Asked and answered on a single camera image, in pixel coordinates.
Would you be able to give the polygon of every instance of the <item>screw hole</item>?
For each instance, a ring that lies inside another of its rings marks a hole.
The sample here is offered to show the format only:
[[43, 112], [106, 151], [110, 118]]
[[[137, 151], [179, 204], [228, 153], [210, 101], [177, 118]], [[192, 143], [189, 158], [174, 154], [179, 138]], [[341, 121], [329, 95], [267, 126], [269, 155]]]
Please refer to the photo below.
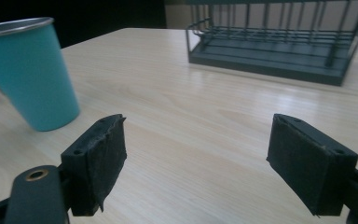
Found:
[[75, 155], [80, 155], [80, 154], [81, 154], [81, 151], [80, 151], [80, 150], [75, 150], [75, 151], [74, 151], [74, 154], [75, 154]]
[[42, 179], [46, 175], [48, 175], [48, 170], [36, 170], [36, 171], [29, 173], [25, 177], [25, 180], [26, 181], [36, 181], [36, 180]]
[[337, 154], [344, 154], [344, 151], [341, 149], [335, 149], [334, 150]]

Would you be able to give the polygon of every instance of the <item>table surface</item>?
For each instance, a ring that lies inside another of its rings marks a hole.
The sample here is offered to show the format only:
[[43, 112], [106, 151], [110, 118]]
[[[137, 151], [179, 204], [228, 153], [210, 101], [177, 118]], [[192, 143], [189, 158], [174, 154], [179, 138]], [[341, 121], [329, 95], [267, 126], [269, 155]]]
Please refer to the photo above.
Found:
[[274, 113], [358, 153], [358, 51], [342, 87], [189, 64], [185, 31], [124, 29], [66, 48], [81, 114], [33, 131], [0, 93], [0, 200], [96, 120], [123, 114], [128, 158], [105, 211], [71, 223], [345, 223], [313, 217], [266, 161]]

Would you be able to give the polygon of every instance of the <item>dark background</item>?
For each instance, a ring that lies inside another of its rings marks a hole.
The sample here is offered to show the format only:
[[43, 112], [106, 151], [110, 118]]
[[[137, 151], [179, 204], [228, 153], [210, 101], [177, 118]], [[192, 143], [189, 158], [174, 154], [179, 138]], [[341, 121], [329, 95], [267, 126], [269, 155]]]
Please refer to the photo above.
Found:
[[0, 0], [0, 22], [52, 17], [61, 47], [128, 27], [166, 28], [164, 0]]

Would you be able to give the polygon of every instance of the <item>teal cup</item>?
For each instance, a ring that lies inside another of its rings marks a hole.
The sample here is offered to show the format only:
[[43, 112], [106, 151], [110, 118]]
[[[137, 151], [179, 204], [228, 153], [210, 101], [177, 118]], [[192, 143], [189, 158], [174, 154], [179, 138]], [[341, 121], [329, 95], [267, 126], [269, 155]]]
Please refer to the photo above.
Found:
[[79, 114], [52, 18], [0, 23], [0, 90], [37, 131]]

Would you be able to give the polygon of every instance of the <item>metal wire rack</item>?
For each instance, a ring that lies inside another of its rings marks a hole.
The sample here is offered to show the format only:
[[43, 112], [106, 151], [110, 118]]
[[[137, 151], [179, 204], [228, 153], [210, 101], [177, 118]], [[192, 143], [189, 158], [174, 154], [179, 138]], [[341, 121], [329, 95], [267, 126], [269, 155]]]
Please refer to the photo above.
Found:
[[358, 47], [358, 0], [186, 3], [191, 63], [339, 86]]

